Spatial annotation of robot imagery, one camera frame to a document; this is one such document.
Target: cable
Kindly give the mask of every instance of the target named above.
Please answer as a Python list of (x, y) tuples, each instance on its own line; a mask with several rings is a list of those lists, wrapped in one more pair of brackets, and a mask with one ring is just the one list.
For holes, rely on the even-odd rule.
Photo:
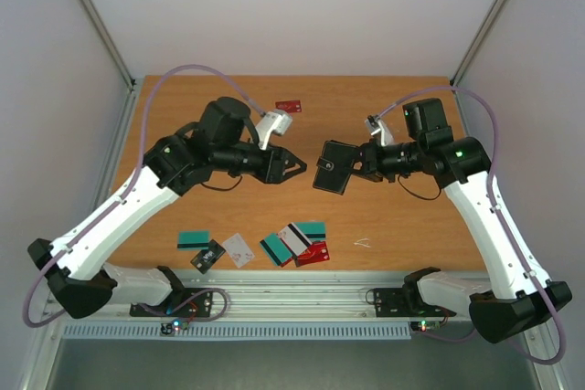
[(441, 194), (442, 194), (442, 188), (439, 188), (439, 193), (438, 193), (436, 196), (434, 196), (433, 198), (428, 198), (428, 197), (426, 197), (426, 196), (418, 195), (418, 194), (416, 194), (416, 193), (412, 192), (410, 189), (408, 189), (408, 187), (406, 187), (406, 186), (405, 186), (405, 185), (402, 183), (402, 180), (401, 180), (401, 178), (402, 178), (402, 175), (401, 175), (401, 174), (399, 174), (399, 178), (397, 179), (397, 181), (399, 182), (400, 186), (402, 186), (402, 189), (404, 189), (406, 192), (408, 192), (408, 193), (409, 193), (409, 194), (411, 194), (412, 196), (414, 196), (414, 197), (416, 197), (416, 198), (419, 198), (419, 200), (423, 200), (423, 201), (434, 201), (434, 200), (436, 200), (437, 198), (439, 198), (439, 197), (441, 196)]
[(229, 191), (233, 191), (235, 188), (238, 187), (238, 185), (241, 183), (241, 181), (243, 180), (244, 177), (240, 176), (239, 180), (231, 187), (215, 187), (215, 186), (209, 186), (208, 184), (202, 183), (201, 185), (203, 187), (205, 187), (206, 189), (211, 189), (212, 191), (218, 191), (218, 192), (229, 192)]
[(443, 308), (442, 306), (439, 306), (438, 308), (441, 309), (443, 314), (445, 314), (445, 317), (441, 321), (441, 327), (443, 327), (449, 322), (449, 310), (447, 308)]
[[(185, 305), (187, 305), (189, 302), (193, 301), (194, 299), (196, 299), (197, 297), (199, 297), (202, 294), (207, 294), (208, 292), (216, 292), (217, 294), (219, 294), (223, 298), (223, 307), (213, 317), (199, 317), (199, 318), (193, 319), (192, 321), (194, 321), (195, 323), (197, 323), (197, 322), (209, 323), (210, 321), (215, 321), (217, 319), (220, 319), (221, 317), (223, 317), (223, 315), (228, 310), (228, 304), (229, 304), (229, 295), (222, 288), (206, 288), (204, 290), (198, 291), (195, 294), (191, 295), (187, 300), (185, 300), (181, 304), (177, 305), (172, 311), (169, 312), (169, 314), (173, 314), (173, 313), (177, 312), (178, 310), (183, 308)], [(143, 310), (145, 310), (146, 312), (150, 312), (151, 314), (153, 314), (157, 317), (168, 317), (168, 314), (165, 314), (164, 312), (157, 311), (157, 310), (151, 308), (150, 306), (148, 306), (146, 303), (138, 303), (138, 304), (143, 308)]]
[(417, 333), (419, 333), (420, 335), (424, 335), (425, 337), (432, 338), (433, 340), (439, 340), (440, 342), (459, 344), (459, 343), (469, 342), (470, 340), (472, 340), (472, 338), (474, 338), (475, 335), (477, 335), (477, 330), (475, 328), (473, 328), (473, 330), (471, 332), (469, 332), (469, 334), (465, 335), (463, 338), (455, 338), (455, 339), (441, 337), (440, 335), (435, 335), (434, 333), (429, 333), (429, 332), (417, 332)]
[(189, 320), (187, 320), (187, 322), (186, 322), (187, 326), (189, 325), (190, 322), (193, 321), (193, 319), (195, 319), (195, 316), (197, 315), (197, 311), (198, 311), (198, 307), (195, 303), (190, 301), (189, 305), (191, 305), (193, 307), (193, 313), (191, 314), (191, 317), (189, 317)]
[(376, 305), (376, 303), (375, 303), (374, 301), (369, 301), (369, 300), (367, 299), (367, 295), (368, 295), (370, 292), (374, 292), (374, 289), (372, 288), (372, 289), (370, 289), (370, 290), (367, 290), (367, 291), (366, 291), (366, 303), (367, 303), (368, 305)]
[[(492, 166), (490, 167), (490, 171), (487, 175), (486, 189), (487, 189), (487, 195), (489, 197), (490, 203), (492, 203), (492, 206), (497, 206), (498, 203), (497, 203), (497, 200), (495, 199), (495, 194), (494, 194), (494, 178), (495, 178), (495, 170), (497, 168), (497, 159), (499, 158), (498, 153), (499, 153), (499, 146), (500, 146), (500, 138), (499, 138), (500, 133), (499, 133), (499, 128), (498, 128), (497, 119), (495, 117), (494, 110), (490, 107), (490, 105), (487, 103), (487, 101), (485, 101), (479, 95), (477, 95), (476, 93), (474, 93), (468, 89), (463, 89), (461, 87), (455, 87), (455, 86), (428, 87), (427, 89), (414, 91), (414, 92), (400, 98), (396, 102), (390, 104), (380, 114), (375, 116), (374, 119), (378, 120), (378, 119), (382, 118), (389, 111), (395, 109), (402, 102), (404, 102), (406, 100), (410, 100), (411, 98), (416, 98), (417, 96), (420, 96), (424, 93), (430, 93), (432, 91), (440, 91), (440, 90), (448, 90), (451, 92), (458, 92), (458, 93), (462, 93), (463, 95), (466, 95), (470, 98), (473, 98), (474, 100), (479, 102), (485, 108), (485, 110), (487, 111), (487, 114), (490, 117), (490, 120), (492, 122), (492, 129), (494, 131), (494, 153), (492, 154)], [(502, 212), (497, 208), (495, 208), (494, 211), (495, 211), (495, 215), (497, 216), (500, 224), (502, 225), (502, 228), (504, 229), (506, 237), (510, 241), (512, 248), (514, 249), (514, 252), (516, 253), (516, 256), (520, 260), (520, 264), (522, 265), (522, 268), (524, 269), (524, 271), (526, 273), (530, 273), (532, 271), (532, 268), (530, 268), (530, 264), (528, 263), (527, 259), (524, 256), (524, 253), (522, 252), (522, 249), (520, 248), (518, 242), (516, 241), (516, 237), (514, 236), (514, 233), (512, 232), (510, 226), (508, 225), (508, 223), (504, 217), (504, 214), (502, 214)], [(543, 365), (556, 364), (563, 358), (563, 356), (565, 355), (565, 352), (567, 350), (567, 334), (565, 332), (565, 328), (564, 328), (563, 323), (560, 319), (560, 316), (558, 315), (558, 312), (555, 309), (555, 306), (552, 304), (552, 301), (548, 297), (547, 292), (544, 290), (543, 286), (540, 284), (538, 279), (535, 278), (534, 276), (530, 276), (530, 279), (532, 280), (532, 283), (534, 284), (535, 288), (537, 289), (538, 293), (540, 294), (540, 297), (547, 305), (548, 312), (550, 312), (550, 316), (552, 317), (553, 322), (557, 326), (558, 351), (557, 351), (557, 354), (555, 356), (553, 356), (552, 358), (547, 359), (547, 360), (543, 360), (540, 358), (536, 358), (535, 356), (532, 356), (530, 353), (527, 353), (522, 349), (516, 348), (516, 350), (520, 354), (522, 354), (524, 357), (526, 357), (528, 360), (532, 361), (533, 363), (543, 364)]]
[(166, 72), (156, 82), (156, 84), (154, 84), (154, 87), (151, 90), (151, 92), (149, 93), (148, 98), (146, 99), (146, 103), (144, 104), (143, 118), (142, 118), (141, 130), (140, 130), (140, 141), (139, 141), (139, 146), (138, 146), (138, 160), (136, 161), (136, 166), (134, 168), (132, 178), (131, 178), (130, 182), (128, 183), (128, 187), (121, 193), (118, 201), (114, 201), (108, 207), (106, 207), (103, 210), (103, 212), (101, 212), (99, 215), (97, 215), (88, 225), (86, 225), (78, 233), (78, 235), (76, 235), (69, 243), (67, 243), (67, 245), (66, 245), (67, 249), (61, 250), (49, 262), (47, 262), (47, 264), (45, 264), (45, 266), (38, 272), (37, 278), (34, 280), (32, 286), (30, 287), (30, 289), (27, 292), (27, 295), (25, 296), (25, 301), (24, 301), (23, 307), (22, 307), (22, 320), (26, 326), (28, 326), (30, 328), (40, 328), (42, 326), (45, 326), (46, 324), (51, 323), (52, 321), (57, 319), (57, 317), (60, 317), (61, 315), (63, 315), (65, 313), (65, 310), (61, 310), (61, 311), (57, 312), (56, 314), (51, 315), (50, 317), (48, 317), (44, 321), (31, 321), (30, 320), (30, 316), (29, 316), (30, 303), (33, 299), (33, 295), (35, 294), (35, 291), (38, 288), (38, 285), (40, 285), (40, 282), (43, 280), (45, 274), (50, 269), (52, 269), (57, 264), (57, 262), (59, 262), (59, 260), (61, 258), (63, 258), (63, 256), (65, 256), (65, 254), (68, 251), (70, 251), (78, 242), (80, 242), (83, 237), (85, 237), (88, 233), (90, 233), (90, 231), (94, 227), (96, 227), (103, 220), (103, 218), (108, 216), (121, 203), (121, 201), (123, 201), (128, 196), (128, 194), (130, 194), (132, 192), (132, 190), (136, 186), (136, 182), (138, 181), (138, 177), (140, 177), (140, 172), (142, 171), (142, 168), (143, 168), (144, 146), (146, 144), (146, 125), (148, 122), (148, 114), (150, 113), (150, 109), (153, 105), (154, 96), (156, 96), (156, 93), (158, 92), (158, 90), (160, 90), (161, 86), (170, 77), (172, 77), (173, 75), (175, 75), (178, 72), (182, 72), (183, 70), (190, 70), (190, 69), (204, 70), (206, 72), (213, 73), (214, 75), (219, 76), (220, 78), (224, 79), (231, 87), (233, 87), (239, 93), (239, 95), (246, 102), (248, 102), (248, 104), (255, 111), (257, 111), (260, 114), (260, 116), (264, 116), (264, 114), (266, 114), (266, 111), (264, 111), (256, 103), (256, 101), (254, 101), (252, 98), (250, 98), (250, 96), (248, 96), (248, 94), (233, 79), (231, 79), (229, 76), (221, 73), (219, 70), (215, 70), (215, 69), (210, 68), (208, 66), (202, 66), (200, 64), (185, 64), (184, 66), (178, 66), (178, 67), (176, 67), (174, 69), (170, 69), (168, 72)]

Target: card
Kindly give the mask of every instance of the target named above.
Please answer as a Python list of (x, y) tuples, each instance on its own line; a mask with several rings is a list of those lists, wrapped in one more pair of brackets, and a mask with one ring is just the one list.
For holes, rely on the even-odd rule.
[(275, 233), (270, 233), (260, 241), (260, 247), (276, 266), (284, 267), (293, 260), (293, 253)]
[(209, 230), (179, 232), (176, 248), (179, 250), (207, 250), (209, 239)]
[(280, 102), (276, 102), (276, 108), (278, 110), (284, 110), (287, 113), (300, 113), (303, 111), (299, 100), (281, 100)]
[(303, 265), (325, 262), (327, 260), (329, 260), (329, 250), (327, 249), (327, 243), (322, 241), (313, 243), (302, 255), (297, 257), (294, 264), (297, 267), (302, 267)]
[(226, 239), (221, 246), (226, 249), (236, 267), (241, 268), (254, 259), (254, 252), (248, 247), (244, 238), (239, 233)]
[(191, 260), (191, 265), (198, 269), (201, 274), (205, 274), (225, 252), (226, 250), (224, 250), (218, 242), (211, 239), (209, 241), (209, 248), (197, 253), (197, 255)]
[(313, 242), (325, 241), (325, 223), (323, 221), (306, 221), (294, 223), (306, 237)]
[(286, 247), (288, 247), (295, 256), (299, 256), (308, 249), (311, 244), (313, 244), (311, 239), (309, 239), (294, 223), (289, 224), (281, 230), (278, 233), (278, 237), (284, 244), (286, 244)]

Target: card with stripe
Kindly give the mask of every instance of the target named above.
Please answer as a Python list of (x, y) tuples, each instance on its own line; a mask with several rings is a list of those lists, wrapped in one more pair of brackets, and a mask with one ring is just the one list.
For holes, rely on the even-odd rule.
[(294, 254), (293, 258), (301, 255), (313, 242), (294, 223), (289, 224), (278, 232), (278, 237)]
[(284, 245), (281, 239), (275, 233), (269, 234), (260, 241), (260, 247), (264, 253), (271, 259), (274, 265), (284, 267), (293, 260), (293, 253)]
[(179, 250), (207, 250), (209, 240), (209, 230), (179, 232), (176, 248)]
[(323, 221), (307, 221), (294, 223), (312, 242), (325, 241), (325, 223)]

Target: white card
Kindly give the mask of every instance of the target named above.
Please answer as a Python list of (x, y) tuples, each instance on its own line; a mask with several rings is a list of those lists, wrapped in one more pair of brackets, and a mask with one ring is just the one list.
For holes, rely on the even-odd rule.
[(254, 253), (239, 233), (226, 239), (221, 246), (226, 249), (236, 267), (241, 268), (254, 259)]
[(291, 223), (278, 232), (278, 237), (286, 244), (296, 256), (302, 255), (313, 242), (309, 239), (296, 224)]

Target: black card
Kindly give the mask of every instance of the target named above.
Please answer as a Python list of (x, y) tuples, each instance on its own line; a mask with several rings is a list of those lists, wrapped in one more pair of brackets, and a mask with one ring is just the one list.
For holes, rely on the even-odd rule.
[(191, 259), (191, 264), (198, 269), (201, 274), (205, 274), (225, 252), (226, 250), (218, 244), (215, 239), (211, 239), (209, 241), (208, 249), (201, 250), (197, 253), (197, 256)]

